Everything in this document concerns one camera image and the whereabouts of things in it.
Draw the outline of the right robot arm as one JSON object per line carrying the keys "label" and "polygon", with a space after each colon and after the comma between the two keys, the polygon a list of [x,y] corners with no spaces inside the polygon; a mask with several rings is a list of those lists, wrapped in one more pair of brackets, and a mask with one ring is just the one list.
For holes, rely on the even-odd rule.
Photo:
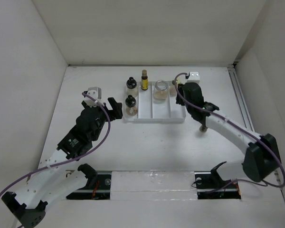
{"label": "right robot arm", "polygon": [[195,121],[222,135],[244,155],[238,161],[223,161],[212,169],[210,181],[215,187],[221,187],[227,180],[239,178],[260,182],[281,166],[274,136],[260,135],[232,122],[218,106],[204,101],[197,83],[179,84],[176,102],[185,106]]}

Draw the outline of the black knob spice bottle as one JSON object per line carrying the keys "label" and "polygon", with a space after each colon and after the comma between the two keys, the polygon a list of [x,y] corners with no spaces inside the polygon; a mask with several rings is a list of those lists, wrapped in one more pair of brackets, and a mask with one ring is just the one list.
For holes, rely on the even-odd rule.
{"label": "black knob spice bottle", "polygon": [[126,81],[126,87],[127,95],[131,95],[133,97],[138,96],[137,82],[133,77],[129,77],[129,79]]}

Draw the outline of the dark cap spice jar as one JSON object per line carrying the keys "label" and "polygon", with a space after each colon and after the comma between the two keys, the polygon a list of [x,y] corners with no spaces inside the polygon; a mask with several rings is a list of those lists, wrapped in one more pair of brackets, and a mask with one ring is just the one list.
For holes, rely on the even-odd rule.
{"label": "dark cap spice jar", "polygon": [[205,126],[205,125],[201,125],[200,128],[199,128],[199,131],[202,132],[202,133],[205,133],[207,130],[208,130],[208,127]]}

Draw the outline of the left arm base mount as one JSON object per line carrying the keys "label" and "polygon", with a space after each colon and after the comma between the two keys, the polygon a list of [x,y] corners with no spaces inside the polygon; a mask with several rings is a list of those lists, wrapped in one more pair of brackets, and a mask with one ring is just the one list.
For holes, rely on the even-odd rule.
{"label": "left arm base mount", "polygon": [[86,185],[66,196],[68,200],[109,200],[112,171],[97,171],[96,178],[88,178]]}

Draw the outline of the yellow liquid bottle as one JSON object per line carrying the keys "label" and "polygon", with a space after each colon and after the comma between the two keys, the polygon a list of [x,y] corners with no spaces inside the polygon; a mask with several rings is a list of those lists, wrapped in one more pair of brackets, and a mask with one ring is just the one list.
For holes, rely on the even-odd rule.
{"label": "yellow liquid bottle", "polygon": [[148,89],[148,76],[147,76],[147,70],[142,70],[142,76],[141,76],[141,89],[147,90]]}

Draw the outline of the cream cap spice bottle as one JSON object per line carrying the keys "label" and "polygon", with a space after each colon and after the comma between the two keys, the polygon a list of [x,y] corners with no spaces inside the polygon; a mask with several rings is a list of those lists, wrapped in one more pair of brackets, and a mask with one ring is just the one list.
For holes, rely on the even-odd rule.
{"label": "cream cap spice bottle", "polygon": [[177,91],[176,91],[175,85],[177,85],[179,83],[180,83],[179,79],[177,79],[176,82],[174,80],[171,81],[171,84],[170,84],[170,87],[169,87],[170,96],[176,96],[177,95]]}

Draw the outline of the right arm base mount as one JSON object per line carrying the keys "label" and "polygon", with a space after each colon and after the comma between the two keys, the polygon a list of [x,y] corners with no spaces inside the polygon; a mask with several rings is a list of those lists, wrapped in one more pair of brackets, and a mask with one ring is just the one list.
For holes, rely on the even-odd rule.
{"label": "right arm base mount", "polygon": [[200,200],[240,200],[240,190],[237,183],[230,180],[222,180],[217,169],[226,161],[219,163],[210,171],[198,171],[194,174],[195,180],[191,184],[197,190],[197,198]]}

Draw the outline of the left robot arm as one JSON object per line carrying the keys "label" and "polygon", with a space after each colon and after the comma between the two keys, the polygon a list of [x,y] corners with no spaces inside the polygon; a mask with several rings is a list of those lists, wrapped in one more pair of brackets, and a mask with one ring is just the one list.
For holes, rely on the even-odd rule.
{"label": "left robot arm", "polygon": [[65,173],[67,165],[78,161],[89,152],[97,141],[105,123],[122,119],[122,103],[109,97],[111,109],[94,98],[95,105],[83,101],[83,110],[76,119],[75,126],[58,143],[52,156],[42,168],[29,174],[26,185],[15,192],[6,191],[1,200],[24,228],[34,228],[45,217],[51,204],[85,187],[96,184],[97,171],[89,164],[80,164],[74,172],[61,182],[57,180]]}

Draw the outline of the black cap spice bottle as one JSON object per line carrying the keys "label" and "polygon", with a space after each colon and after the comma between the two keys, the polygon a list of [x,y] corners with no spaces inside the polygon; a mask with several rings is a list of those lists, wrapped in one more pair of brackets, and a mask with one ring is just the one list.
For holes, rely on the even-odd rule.
{"label": "black cap spice bottle", "polygon": [[135,116],[138,113],[137,102],[132,95],[128,95],[125,100],[125,111],[129,116]]}

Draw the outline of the wide glass jar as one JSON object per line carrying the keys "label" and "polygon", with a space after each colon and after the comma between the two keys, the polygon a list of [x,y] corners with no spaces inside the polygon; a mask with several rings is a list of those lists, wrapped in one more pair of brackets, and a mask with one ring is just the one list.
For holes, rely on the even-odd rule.
{"label": "wide glass jar", "polygon": [[153,96],[157,100],[165,100],[168,97],[169,84],[167,81],[158,80],[155,82]]}

